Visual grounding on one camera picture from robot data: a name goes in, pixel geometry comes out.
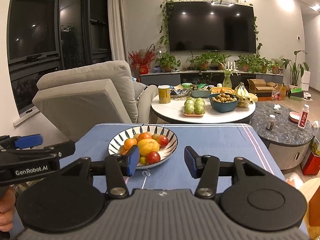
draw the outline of black tv screen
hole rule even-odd
[[[170,51],[256,53],[253,7],[212,2],[175,2],[169,15]]]

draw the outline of round coffee table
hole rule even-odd
[[[204,98],[205,115],[202,117],[188,117],[183,114],[185,100],[171,100],[168,104],[160,104],[159,96],[156,96],[151,103],[156,115],[169,123],[229,123],[229,122],[248,122],[253,114],[256,105],[248,107],[237,107],[232,112],[218,113],[212,109],[209,98]]]
[[[303,160],[313,138],[314,129],[310,121],[307,122],[305,129],[299,128],[297,123],[292,122],[289,112],[295,111],[290,108],[281,106],[282,114],[276,114],[273,110],[275,104],[276,101],[258,102],[249,124],[267,146],[279,168],[287,170]],[[272,131],[266,129],[270,114],[276,116]]]

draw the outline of beige curtain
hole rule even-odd
[[[127,0],[108,0],[108,23],[112,60],[125,60],[129,63]]]

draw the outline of orange basket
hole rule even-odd
[[[224,89],[224,92],[229,93],[229,94],[233,94],[233,92],[234,92],[234,90],[232,88],[218,88],[218,87],[211,88],[211,92],[213,94],[220,93],[221,89]]]

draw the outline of hand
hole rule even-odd
[[[15,201],[14,190],[9,187],[2,199],[0,199],[0,231],[2,232],[9,232],[13,228]]]

